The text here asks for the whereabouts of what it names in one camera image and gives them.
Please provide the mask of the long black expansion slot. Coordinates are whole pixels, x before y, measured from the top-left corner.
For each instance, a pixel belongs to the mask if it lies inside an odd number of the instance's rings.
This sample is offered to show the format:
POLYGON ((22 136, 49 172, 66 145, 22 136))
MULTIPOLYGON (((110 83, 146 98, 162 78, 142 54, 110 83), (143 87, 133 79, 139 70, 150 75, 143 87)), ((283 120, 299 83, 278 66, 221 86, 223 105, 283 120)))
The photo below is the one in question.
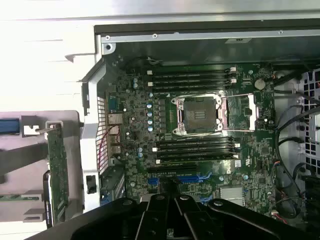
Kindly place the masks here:
POLYGON ((160 172, 181 172, 187 171, 192 172, 196 171, 196 165, 174 165, 174 166, 159 166, 159 167, 150 167, 147 169, 148 173, 160 173, 160 172))

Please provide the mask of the green motherboard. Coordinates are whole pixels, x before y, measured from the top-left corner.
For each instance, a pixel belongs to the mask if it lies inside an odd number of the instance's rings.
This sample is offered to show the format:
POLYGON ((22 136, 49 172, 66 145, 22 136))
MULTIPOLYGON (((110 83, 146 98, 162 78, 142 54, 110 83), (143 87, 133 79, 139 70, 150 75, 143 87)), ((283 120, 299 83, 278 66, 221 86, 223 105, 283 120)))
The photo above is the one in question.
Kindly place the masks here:
MULTIPOLYGON (((205 178, 199 183, 179 183, 182 194, 190 195, 202 204, 220 198, 220 188, 242 187, 246 208, 269 216, 276 209, 276 173, 277 163, 275 150, 275 101, 274 74, 270 67, 253 64, 234 65, 189 65, 189 66, 157 66, 147 68, 128 68, 109 83, 106 96, 106 135, 103 146, 97 150, 98 156, 108 157, 116 166, 122 167, 122 183, 127 197, 141 200, 145 195, 158 192, 158 184, 148 184, 149 178, 174 178, 180 176, 198 176, 205 178), (198 74, 165 74, 147 75, 147 70, 156 72, 175 71, 209 71, 226 70, 235 73, 198 73, 198 74), (162 80, 153 81, 152 77, 173 76, 236 76, 232 79, 196 79, 196 80, 162 80), (254 87, 257 79, 265 81, 265 88, 254 87), (232 88, 226 90, 153 92, 153 87, 200 87, 223 85, 172 85, 147 86, 148 82, 198 82, 198 81, 231 81, 232 88), (258 108, 255 131, 220 131, 215 134, 199 136, 178 136, 172 133, 177 127, 176 106, 171 100, 182 95, 217 94, 233 96, 253 94, 258 108), (157 157, 152 148, 159 147, 157 141, 191 138, 233 137, 233 143, 214 143, 213 145, 237 144, 233 156, 239 160, 205 161, 191 163, 174 163, 156 165, 157 159, 180 159, 194 157, 157 157), (147 169, 164 166, 196 165, 195 171, 148 173, 147 169)), ((183 152, 222 152, 222 151, 165 151, 158 153, 183 152)))

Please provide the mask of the blue expansion slot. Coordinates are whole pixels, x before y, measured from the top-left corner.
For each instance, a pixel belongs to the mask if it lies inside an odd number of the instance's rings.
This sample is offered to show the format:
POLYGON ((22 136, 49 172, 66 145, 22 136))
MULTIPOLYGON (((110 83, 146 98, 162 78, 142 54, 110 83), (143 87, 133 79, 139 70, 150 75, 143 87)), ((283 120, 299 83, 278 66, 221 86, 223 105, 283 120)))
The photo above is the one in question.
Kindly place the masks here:
MULTIPOLYGON (((201 178, 197 175, 195 175, 195 176, 179 176, 177 179, 183 184, 201 183, 205 180, 205 178, 201 178)), ((159 178, 156 178, 156 177, 149 178, 147 180, 147 183, 149 185, 157 185, 159 183, 159 178)))

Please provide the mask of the silver finned heat sink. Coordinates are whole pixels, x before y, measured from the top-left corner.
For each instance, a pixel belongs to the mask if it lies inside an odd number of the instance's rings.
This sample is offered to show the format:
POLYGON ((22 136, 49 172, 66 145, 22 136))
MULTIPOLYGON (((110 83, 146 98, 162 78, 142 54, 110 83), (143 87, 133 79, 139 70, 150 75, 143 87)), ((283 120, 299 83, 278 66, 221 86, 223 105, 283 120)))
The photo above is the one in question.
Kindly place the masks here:
POLYGON ((245 206, 243 188, 237 187, 221 187, 219 189, 220 198, 237 204, 239 206, 245 206))

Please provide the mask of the silver CPU socket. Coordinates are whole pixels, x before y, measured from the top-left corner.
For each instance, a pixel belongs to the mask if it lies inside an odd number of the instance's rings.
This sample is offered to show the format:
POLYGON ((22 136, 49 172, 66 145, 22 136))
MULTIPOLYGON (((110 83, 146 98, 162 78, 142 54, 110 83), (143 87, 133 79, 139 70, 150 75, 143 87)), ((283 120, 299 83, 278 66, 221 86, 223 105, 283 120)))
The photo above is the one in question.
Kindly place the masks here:
POLYGON ((176 106, 177 127, 172 133, 177 136, 201 136, 223 130, 222 98, 215 93, 189 94, 173 98, 176 106))

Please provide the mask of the round coin battery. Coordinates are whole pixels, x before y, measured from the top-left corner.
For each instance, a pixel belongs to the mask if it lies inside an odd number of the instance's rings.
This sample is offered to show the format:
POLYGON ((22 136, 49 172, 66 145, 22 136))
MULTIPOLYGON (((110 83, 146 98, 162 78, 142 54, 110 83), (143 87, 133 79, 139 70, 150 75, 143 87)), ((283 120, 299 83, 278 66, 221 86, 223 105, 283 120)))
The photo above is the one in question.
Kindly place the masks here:
POLYGON ((266 87, 266 82, 262 78, 259 78, 254 82, 254 87, 261 91, 266 87))

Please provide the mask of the hard disk blue carrier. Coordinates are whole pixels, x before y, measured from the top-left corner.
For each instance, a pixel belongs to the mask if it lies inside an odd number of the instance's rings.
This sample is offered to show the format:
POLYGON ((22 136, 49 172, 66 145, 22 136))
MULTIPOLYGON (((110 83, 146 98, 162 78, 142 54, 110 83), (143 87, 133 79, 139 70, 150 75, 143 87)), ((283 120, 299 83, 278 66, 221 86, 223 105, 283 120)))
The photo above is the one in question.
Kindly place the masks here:
POLYGON ((18 118, 0 119, 0 134, 19 134, 20 120, 18 118))

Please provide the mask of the grey open PC case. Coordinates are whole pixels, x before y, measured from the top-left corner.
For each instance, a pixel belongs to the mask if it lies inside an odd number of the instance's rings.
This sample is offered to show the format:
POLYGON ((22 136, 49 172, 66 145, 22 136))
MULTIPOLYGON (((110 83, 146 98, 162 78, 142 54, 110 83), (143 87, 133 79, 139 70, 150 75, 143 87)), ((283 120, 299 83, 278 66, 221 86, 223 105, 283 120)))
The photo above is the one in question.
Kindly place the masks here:
POLYGON ((97 27, 101 58, 81 82, 84 126, 80 137, 84 210, 127 197, 123 168, 99 157, 107 133, 106 90, 121 71, 159 66, 260 64, 274 74, 276 208, 285 224, 305 221, 304 179, 320 175, 320 26, 256 31, 150 29, 104 33, 97 27))

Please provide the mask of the black RAM slot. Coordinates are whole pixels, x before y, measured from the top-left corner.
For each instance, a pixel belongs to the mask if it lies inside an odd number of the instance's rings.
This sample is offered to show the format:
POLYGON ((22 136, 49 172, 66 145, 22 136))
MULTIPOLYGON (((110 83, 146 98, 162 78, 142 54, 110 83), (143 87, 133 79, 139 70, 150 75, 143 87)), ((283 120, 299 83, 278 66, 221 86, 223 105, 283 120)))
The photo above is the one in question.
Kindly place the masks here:
POLYGON ((175 157, 198 157, 198 156, 233 156, 237 154, 232 151, 199 151, 199 152, 158 152, 158 158, 175 158, 175 157))
POLYGON ((224 143, 235 143, 237 141, 234 137, 205 137, 205 138, 181 138, 181 139, 172 139, 172 140, 161 140, 157 141, 157 146, 173 146, 173 145, 181 145, 181 144, 188 144, 188 145, 196 145, 200 143, 208 143, 209 145, 213 144, 224 144, 224 143))
POLYGON ((199 91, 219 91, 231 89, 232 86, 209 85, 209 86, 174 86, 174 87, 152 87, 151 90, 156 93, 160 92, 199 92, 199 91))
POLYGON ((229 160, 239 160, 239 158, 233 155, 222 155, 222 156, 205 156, 205 157, 193 157, 193 158, 168 158, 168 159, 156 159, 156 165, 164 164, 184 164, 184 163, 196 163, 196 162, 211 162, 211 161, 229 161, 229 160))
POLYGON ((148 82, 148 87, 165 87, 165 86, 191 86, 191 85, 231 85, 231 81, 173 81, 173 82, 148 82))
POLYGON ((153 147, 152 152, 179 152, 179 151, 232 151, 239 146, 237 144, 213 144, 213 145, 169 145, 153 147))
POLYGON ((153 81, 173 81, 173 80, 230 80, 236 78, 235 75, 211 75, 211 76, 167 76, 167 77, 152 77, 150 80, 153 81))
POLYGON ((211 73, 218 73, 218 74, 231 74, 235 73, 235 71, 230 71, 230 69, 223 69, 223 70, 204 70, 204 71, 165 71, 165 72, 159 72, 155 70, 147 70, 146 74, 148 76, 155 76, 155 75, 184 75, 184 74, 211 74, 211 73))

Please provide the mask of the grey plastic parts rack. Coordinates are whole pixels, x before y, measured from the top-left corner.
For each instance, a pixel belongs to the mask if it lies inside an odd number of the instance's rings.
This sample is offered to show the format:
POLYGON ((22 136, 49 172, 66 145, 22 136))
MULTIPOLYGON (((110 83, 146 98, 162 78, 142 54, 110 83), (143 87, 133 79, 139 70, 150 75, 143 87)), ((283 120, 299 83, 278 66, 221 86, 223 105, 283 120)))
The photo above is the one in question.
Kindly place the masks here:
POLYGON ((43 174, 48 170, 46 122, 62 122, 67 156, 69 204, 65 221, 83 211, 80 157, 81 121, 74 110, 0 111, 0 119, 19 119, 20 132, 0 134, 0 195, 39 197, 37 201, 1 201, 0 222, 44 222, 43 174))

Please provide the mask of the green RAM stick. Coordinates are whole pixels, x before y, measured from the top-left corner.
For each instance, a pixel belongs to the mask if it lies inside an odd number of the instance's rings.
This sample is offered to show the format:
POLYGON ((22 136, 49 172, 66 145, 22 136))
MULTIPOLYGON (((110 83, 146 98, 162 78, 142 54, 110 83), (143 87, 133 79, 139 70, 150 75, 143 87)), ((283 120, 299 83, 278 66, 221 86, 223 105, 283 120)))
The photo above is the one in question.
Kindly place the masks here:
POLYGON ((12 201, 38 201, 40 198, 37 196, 22 196, 19 194, 5 194, 0 195, 0 202, 12 201))

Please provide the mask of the metal socket cover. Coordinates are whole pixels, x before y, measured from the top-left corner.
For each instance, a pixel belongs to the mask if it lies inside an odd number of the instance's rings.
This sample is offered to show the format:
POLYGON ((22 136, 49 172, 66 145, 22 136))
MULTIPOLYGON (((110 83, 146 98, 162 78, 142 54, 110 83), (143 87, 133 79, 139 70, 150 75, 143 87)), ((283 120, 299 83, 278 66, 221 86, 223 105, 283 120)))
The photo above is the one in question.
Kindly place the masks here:
POLYGON ((217 130, 254 132, 258 118, 258 107, 253 93, 220 96, 217 104, 217 130))

